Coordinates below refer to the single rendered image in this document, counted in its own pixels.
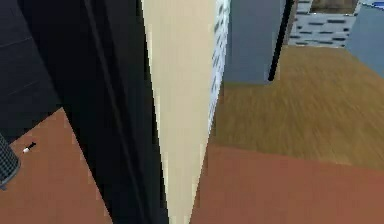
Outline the black mesh waste bin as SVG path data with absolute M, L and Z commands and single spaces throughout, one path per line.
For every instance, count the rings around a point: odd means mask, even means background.
M 6 139 L 0 133 L 0 190 L 5 190 L 7 183 L 17 174 L 20 160 Z

